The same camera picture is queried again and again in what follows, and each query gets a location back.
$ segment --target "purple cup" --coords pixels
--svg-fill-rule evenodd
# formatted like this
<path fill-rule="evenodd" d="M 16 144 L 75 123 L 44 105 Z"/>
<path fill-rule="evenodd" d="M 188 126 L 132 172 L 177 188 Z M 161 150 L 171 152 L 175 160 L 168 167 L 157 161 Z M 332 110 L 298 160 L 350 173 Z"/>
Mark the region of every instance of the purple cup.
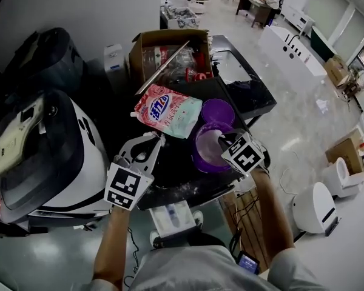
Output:
<path fill-rule="evenodd" d="M 222 122 L 232 125 L 235 121 L 235 112 L 230 104 L 222 99 L 207 100 L 201 110 L 205 122 Z"/>
<path fill-rule="evenodd" d="M 198 149 L 197 149 L 198 138 L 201 135 L 203 135 L 204 133 L 208 132 L 209 130 L 214 130 L 214 129 L 218 129 L 218 130 L 221 130 L 221 132 L 226 133 L 226 132 L 230 132 L 233 128 L 222 122 L 211 122 L 211 123 L 205 124 L 198 130 L 198 132 L 194 138 L 192 157 L 193 157 L 194 165 L 201 172 L 216 173 L 216 172 L 223 172 L 223 171 L 231 168 L 229 165 L 226 165 L 226 166 L 212 165 L 212 164 L 208 163 L 207 161 L 205 161 L 198 152 Z"/>

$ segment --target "wooden floor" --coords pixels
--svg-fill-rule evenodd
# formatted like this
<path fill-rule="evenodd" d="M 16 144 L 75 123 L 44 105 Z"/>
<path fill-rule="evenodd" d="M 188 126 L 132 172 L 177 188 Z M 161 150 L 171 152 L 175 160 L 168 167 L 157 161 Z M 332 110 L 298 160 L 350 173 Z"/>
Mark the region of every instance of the wooden floor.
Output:
<path fill-rule="evenodd" d="M 260 262 L 260 273 L 269 267 L 269 258 L 263 242 L 260 202 L 256 189 L 236 198 L 233 193 L 225 195 L 220 200 L 225 217 L 235 234 L 241 232 L 241 250 L 244 250 Z"/>

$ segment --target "blue screen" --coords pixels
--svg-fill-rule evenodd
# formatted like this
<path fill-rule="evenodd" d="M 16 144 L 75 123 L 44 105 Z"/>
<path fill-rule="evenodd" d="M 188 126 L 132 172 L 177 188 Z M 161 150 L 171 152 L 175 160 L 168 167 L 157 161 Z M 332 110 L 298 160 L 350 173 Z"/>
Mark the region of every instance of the blue screen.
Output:
<path fill-rule="evenodd" d="M 248 258 L 246 255 L 243 255 L 241 257 L 238 265 L 240 265 L 242 268 L 248 270 L 251 273 L 256 273 L 258 267 L 258 264 L 255 261 Z"/>

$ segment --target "white basket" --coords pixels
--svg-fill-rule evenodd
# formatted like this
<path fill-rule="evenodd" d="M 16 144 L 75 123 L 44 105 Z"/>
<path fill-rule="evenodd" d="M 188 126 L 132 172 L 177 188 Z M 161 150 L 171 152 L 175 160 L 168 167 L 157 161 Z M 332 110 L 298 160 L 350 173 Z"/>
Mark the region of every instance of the white basket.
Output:
<path fill-rule="evenodd" d="M 189 8 L 195 14 L 203 14 L 206 11 L 206 6 L 211 0 L 187 0 Z"/>

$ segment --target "white cabinet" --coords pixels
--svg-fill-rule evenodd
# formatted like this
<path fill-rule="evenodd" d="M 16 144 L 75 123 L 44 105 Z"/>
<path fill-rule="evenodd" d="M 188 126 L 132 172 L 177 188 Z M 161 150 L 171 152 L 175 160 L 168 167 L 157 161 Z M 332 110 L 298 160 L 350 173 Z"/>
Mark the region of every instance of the white cabinet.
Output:
<path fill-rule="evenodd" d="M 302 11 L 296 10 L 291 6 L 284 7 L 282 10 L 282 14 L 296 29 L 300 31 L 300 35 L 302 33 L 310 36 L 311 27 L 314 25 L 313 19 L 304 14 Z"/>

